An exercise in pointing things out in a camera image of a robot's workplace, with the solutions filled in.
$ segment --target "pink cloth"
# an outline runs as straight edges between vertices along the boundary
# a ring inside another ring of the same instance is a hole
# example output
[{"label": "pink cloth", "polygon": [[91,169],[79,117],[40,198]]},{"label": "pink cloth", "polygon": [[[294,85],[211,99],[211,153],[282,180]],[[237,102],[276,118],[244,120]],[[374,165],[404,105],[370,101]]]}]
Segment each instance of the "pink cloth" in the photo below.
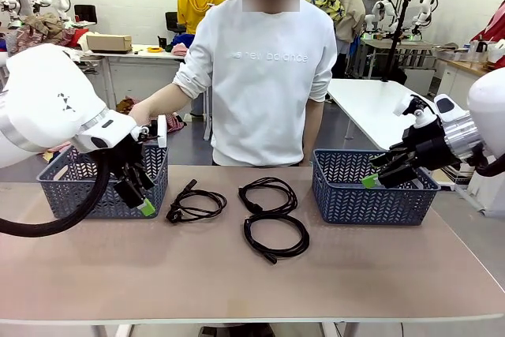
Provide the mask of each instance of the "pink cloth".
[{"label": "pink cloth", "polygon": [[188,53],[188,48],[184,43],[178,43],[174,48],[172,49],[172,54],[177,55],[178,57],[185,57],[186,53]]}]

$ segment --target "basket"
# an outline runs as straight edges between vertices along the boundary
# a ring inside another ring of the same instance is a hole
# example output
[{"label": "basket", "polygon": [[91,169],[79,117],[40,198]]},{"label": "basket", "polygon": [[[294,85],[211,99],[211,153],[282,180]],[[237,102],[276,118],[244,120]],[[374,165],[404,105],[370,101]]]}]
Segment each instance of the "basket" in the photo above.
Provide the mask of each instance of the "basket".
[{"label": "basket", "polygon": [[[111,175],[102,200],[88,215],[88,219],[153,219],[158,215],[168,186],[167,148],[157,144],[144,145],[144,165],[155,186],[146,192],[155,207],[155,213],[144,216],[142,211],[129,209],[114,191],[118,182]],[[82,203],[95,183],[97,168],[89,155],[81,154],[74,147],[63,151],[46,169],[40,173],[40,182],[54,217],[61,219],[70,215]]]},{"label": "basket", "polygon": [[362,150],[314,151],[312,191],[325,222],[421,225],[440,186],[426,171],[418,169],[420,184],[407,182],[393,189],[366,189],[361,179],[376,173],[370,159],[381,153]]}]

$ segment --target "black coiled cable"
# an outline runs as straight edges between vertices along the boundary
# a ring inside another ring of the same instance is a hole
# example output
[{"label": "black coiled cable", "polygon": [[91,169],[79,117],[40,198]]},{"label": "black coiled cable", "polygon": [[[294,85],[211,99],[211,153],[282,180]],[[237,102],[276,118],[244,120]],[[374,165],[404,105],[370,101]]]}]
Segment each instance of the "black coiled cable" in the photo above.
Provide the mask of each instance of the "black coiled cable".
[{"label": "black coiled cable", "polygon": [[[261,206],[256,203],[253,203],[247,198],[247,192],[250,189],[275,189],[278,191],[282,191],[287,196],[287,202],[277,208],[273,208],[270,210],[263,210]],[[265,257],[272,264],[276,264],[278,258],[289,258],[292,256],[299,256],[305,250],[309,248],[310,237],[309,232],[303,225],[300,220],[295,219],[294,217],[289,216],[288,214],[293,211],[298,206],[297,195],[293,191],[293,189],[283,180],[266,177],[258,179],[253,183],[250,183],[244,187],[238,189],[238,196],[241,198],[242,203],[247,209],[253,213],[251,217],[244,221],[244,236],[245,240],[251,245],[253,249],[255,249],[259,254]],[[253,223],[260,220],[281,220],[284,222],[291,223],[294,225],[298,232],[300,233],[300,241],[288,248],[288,249],[270,249],[267,246],[259,243],[253,237],[251,232],[251,227]]]},{"label": "black coiled cable", "polygon": [[95,208],[103,194],[107,190],[110,171],[107,159],[104,155],[96,157],[98,174],[92,190],[77,209],[63,219],[44,224],[22,224],[0,219],[0,233],[18,237],[38,238],[58,234],[76,226]]},{"label": "black coiled cable", "polygon": [[[173,224],[176,223],[190,223],[192,221],[211,219],[220,215],[226,207],[226,198],[220,193],[213,193],[212,191],[204,191],[202,189],[193,189],[197,184],[196,179],[193,179],[181,193],[177,195],[174,202],[170,205],[170,210],[166,214],[166,219]],[[208,211],[202,208],[186,207],[181,205],[181,201],[189,197],[201,196],[213,200],[218,208],[215,211]],[[192,217],[184,218],[184,212],[190,214]]]}]

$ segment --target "floor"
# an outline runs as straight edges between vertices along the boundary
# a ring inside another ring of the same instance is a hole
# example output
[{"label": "floor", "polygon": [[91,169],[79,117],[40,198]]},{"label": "floor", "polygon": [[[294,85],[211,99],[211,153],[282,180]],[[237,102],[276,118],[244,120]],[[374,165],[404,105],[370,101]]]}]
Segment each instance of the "floor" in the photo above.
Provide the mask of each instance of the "floor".
[{"label": "floor", "polygon": [[[327,103],[317,148],[341,148],[348,118],[338,106]],[[211,164],[211,147],[203,141],[204,124],[193,122],[170,136],[170,163],[182,165]],[[347,145],[348,148],[373,148],[359,131]],[[45,167],[40,157],[33,157],[13,167],[0,170],[0,182],[34,182]],[[434,209],[444,218],[458,236],[481,260],[496,280],[505,286],[505,221],[486,219],[456,193],[439,193],[433,203]],[[502,337],[505,318],[498,320],[450,322],[439,324],[405,324],[405,337]],[[274,324],[278,337],[320,337],[318,324]],[[114,327],[109,327],[109,336]],[[139,325],[133,337],[196,337],[198,325]],[[0,325],[0,337],[90,337],[89,327],[29,327]],[[400,324],[362,324],[358,337],[401,337]]]}]

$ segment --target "person's arm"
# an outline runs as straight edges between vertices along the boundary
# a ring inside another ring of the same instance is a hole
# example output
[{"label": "person's arm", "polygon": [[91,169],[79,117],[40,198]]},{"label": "person's arm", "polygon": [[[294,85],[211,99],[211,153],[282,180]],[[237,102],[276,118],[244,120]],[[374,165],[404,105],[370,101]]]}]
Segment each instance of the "person's arm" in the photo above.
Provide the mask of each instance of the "person's arm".
[{"label": "person's arm", "polygon": [[303,154],[302,166],[308,166],[312,158],[316,138],[323,119],[324,100],[327,94],[328,85],[331,81],[331,68],[337,61],[337,41],[333,32],[333,24],[328,19],[327,31],[322,36],[324,38],[323,56],[316,68],[316,75],[312,81],[309,100],[305,106],[305,129],[303,133]]},{"label": "person's arm", "polygon": [[181,64],[174,82],[136,104],[129,113],[138,125],[149,123],[149,118],[171,114],[183,108],[212,84],[212,51],[214,48],[211,9],[198,25],[195,39]]}]

